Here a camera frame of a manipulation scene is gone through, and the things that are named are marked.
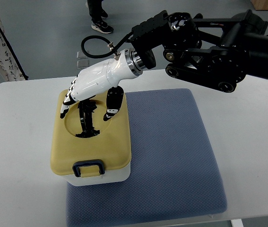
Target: robotic hand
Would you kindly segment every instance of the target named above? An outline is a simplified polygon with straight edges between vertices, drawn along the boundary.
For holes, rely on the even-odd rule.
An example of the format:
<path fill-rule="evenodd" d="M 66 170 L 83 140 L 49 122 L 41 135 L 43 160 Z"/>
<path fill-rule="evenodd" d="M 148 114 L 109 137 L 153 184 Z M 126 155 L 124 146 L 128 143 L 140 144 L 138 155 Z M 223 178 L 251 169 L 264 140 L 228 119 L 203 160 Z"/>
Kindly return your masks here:
<path fill-rule="evenodd" d="M 104 120 L 107 121 L 121 106 L 123 90 L 118 86 L 119 82 L 122 79 L 137 78 L 142 74 L 143 68 L 144 65 L 137 52 L 129 48 L 117 52 L 114 59 L 102 61 L 82 70 L 71 82 L 61 106 L 61 118 L 65 117 L 70 105 L 108 90 L 107 113 L 104 115 Z"/>
<path fill-rule="evenodd" d="M 121 106 L 121 103 L 116 104 L 122 100 L 117 97 L 123 95 L 118 83 L 138 77 L 144 68 L 154 68 L 156 61 L 152 49 L 159 45 L 164 47 L 163 55 L 170 62 L 165 71 L 176 79 L 227 93 L 233 92 L 246 74 L 268 79 L 268 36 L 264 35 L 267 26 L 268 22 L 251 10 L 220 19 L 203 19 L 201 14 L 192 18 L 189 13 L 168 15 L 164 10 L 133 27 L 115 47 L 101 36 L 89 36 L 81 43 L 87 57 L 104 58 L 114 54 L 114 59 L 79 73 L 62 104 L 61 118 L 71 104 L 106 90 L 116 98 L 111 99 L 108 94 L 107 103 L 112 103 L 112 107 L 108 105 L 104 120 L 111 118 Z M 221 28 L 222 36 L 199 31 L 201 27 Z M 87 53 L 84 44 L 93 38 L 106 41 L 111 51 L 103 55 Z M 201 49 L 202 41 L 213 46 Z M 117 52 L 124 42 L 131 43 L 134 48 Z"/>

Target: black cable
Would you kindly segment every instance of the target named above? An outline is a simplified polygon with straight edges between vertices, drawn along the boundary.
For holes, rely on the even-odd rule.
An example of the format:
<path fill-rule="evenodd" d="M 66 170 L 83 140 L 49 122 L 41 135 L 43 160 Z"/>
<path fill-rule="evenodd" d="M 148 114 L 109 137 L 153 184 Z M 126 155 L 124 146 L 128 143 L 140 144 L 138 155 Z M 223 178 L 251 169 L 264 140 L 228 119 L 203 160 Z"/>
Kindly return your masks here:
<path fill-rule="evenodd" d="M 132 35 L 133 35 L 133 32 L 128 33 L 127 35 L 125 35 L 123 37 L 123 39 L 120 40 L 120 42 L 110 52 L 105 53 L 105 54 L 100 54 L 100 55 L 89 54 L 85 49 L 85 43 L 90 39 L 101 39 L 101 40 L 105 41 L 107 44 L 110 44 L 111 42 L 107 38 L 104 38 L 102 36 L 90 35 L 82 40 L 81 50 L 89 58 L 106 58 L 106 57 L 112 55 L 113 53 L 115 53 L 116 50 L 118 50 L 118 48 L 120 48 L 124 43 L 130 42 L 130 40 L 128 38 L 131 37 Z"/>

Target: blue cushion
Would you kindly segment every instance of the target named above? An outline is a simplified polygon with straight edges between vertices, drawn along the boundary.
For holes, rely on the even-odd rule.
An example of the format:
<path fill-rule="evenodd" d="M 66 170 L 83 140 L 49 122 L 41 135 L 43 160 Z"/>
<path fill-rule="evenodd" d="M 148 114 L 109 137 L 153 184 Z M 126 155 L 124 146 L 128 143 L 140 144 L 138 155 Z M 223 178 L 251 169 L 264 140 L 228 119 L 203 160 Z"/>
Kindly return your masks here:
<path fill-rule="evenodd" d="M 224 212 L 223 182 L 191 91 L 126 97 L 130 177 L 119 183 L 68 184 L 68 226 L 111 227 Z"/>

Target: white table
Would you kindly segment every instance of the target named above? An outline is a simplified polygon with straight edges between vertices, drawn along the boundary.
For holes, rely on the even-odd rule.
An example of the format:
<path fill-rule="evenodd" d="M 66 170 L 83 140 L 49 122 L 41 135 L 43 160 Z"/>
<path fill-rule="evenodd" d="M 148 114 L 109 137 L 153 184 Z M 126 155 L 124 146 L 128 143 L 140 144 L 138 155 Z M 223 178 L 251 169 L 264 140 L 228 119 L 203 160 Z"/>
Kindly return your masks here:
<path fill-rule="evenodd" d="M 50 169 L 58 94 L 72 78 L 0 84 L 0 227 L 64 227 L 66 181 Z M 189 88 L 224 182 L 222 214 L 131 226 L 162 226 L 268 216 L 268 80 L 247 76 L 226 94 L 145 71 L 125 92 Z"/>

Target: black object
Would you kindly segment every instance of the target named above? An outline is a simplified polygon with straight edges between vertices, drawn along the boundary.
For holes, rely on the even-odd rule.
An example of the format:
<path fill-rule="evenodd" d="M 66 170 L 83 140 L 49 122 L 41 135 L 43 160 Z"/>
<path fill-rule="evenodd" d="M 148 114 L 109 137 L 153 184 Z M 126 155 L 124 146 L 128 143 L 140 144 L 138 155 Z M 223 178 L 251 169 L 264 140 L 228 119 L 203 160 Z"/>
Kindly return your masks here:
<path fill-rule="evenodd" d="M 124 91 L 120 86 L 112 87 L 107 91 L 106 114 L 104 115 L 104 121 L 112 118 L 120 110 L 123 100 L 123 93 Z"/>
<path fill-rule="evenodd" d="M 90 99 L 86 99 L 79 102 L 78 109 L 82 133 L 76 134 L 76 137 L 90 138 L 99 135 L 100 131 L 94 129 L 92 119 L 92 113 L 96 108 L 96 102 L 91 101 Z"/>
<path fill-rule="evenodd" d="M 76 177 L 81 176 L 80 167 L 83 166 L 98 166 L 99 173 L 103 175 L 105 173 L 104 163 L 100 159 L 87 160 L 87 161 L 79 161 L 73 164 L 73 171 Z"/>

